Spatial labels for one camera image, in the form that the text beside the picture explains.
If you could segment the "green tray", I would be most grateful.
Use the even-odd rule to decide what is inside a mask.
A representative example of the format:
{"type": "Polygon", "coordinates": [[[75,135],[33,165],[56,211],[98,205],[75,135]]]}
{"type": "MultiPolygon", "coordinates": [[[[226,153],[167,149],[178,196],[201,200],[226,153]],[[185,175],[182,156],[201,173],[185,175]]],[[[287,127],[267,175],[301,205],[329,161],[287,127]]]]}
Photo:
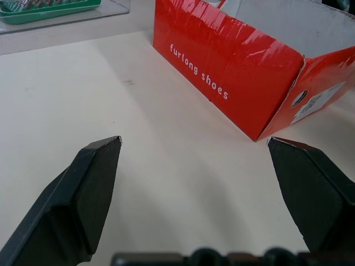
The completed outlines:
{"type": "Polygon", "coordinates": [[[91,11],[102,0],[0,0],[0,20],[24,24],[44,19],[91,11]]]}

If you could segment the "red shoe box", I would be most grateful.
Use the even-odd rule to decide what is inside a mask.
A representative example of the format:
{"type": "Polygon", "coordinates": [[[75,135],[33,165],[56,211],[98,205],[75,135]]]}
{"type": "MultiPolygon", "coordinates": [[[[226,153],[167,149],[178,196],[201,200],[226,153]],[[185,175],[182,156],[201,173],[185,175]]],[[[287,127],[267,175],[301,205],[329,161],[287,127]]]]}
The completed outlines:
{"type": "Polygon", "coordinates": [[[355,15],[317,0],[155,0],[153,47],[254,141],[355,87],[355,15]]]}

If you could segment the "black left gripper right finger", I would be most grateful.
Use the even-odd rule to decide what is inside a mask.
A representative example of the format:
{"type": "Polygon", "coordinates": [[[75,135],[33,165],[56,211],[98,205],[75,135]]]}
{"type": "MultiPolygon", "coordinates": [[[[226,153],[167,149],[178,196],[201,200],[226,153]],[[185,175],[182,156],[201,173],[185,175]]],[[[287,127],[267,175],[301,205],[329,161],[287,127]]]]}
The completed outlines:
{"type": "Polygon", "coordinates": [[[312,252],[355,252],[355,182],[321,150],[270,137],[267,142],[290,215],[312,252]]]}

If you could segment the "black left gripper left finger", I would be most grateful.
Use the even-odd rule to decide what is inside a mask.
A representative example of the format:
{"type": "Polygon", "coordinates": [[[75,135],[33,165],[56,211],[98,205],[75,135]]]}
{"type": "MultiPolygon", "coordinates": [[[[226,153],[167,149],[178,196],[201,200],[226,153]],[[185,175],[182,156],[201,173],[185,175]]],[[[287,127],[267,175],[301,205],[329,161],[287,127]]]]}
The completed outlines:
{"type": "Polygon", "coordinates": [[[77,266],[97,251],[122,139],[82,148],[49,183],[0,250],[0,266],[77,266]]]}

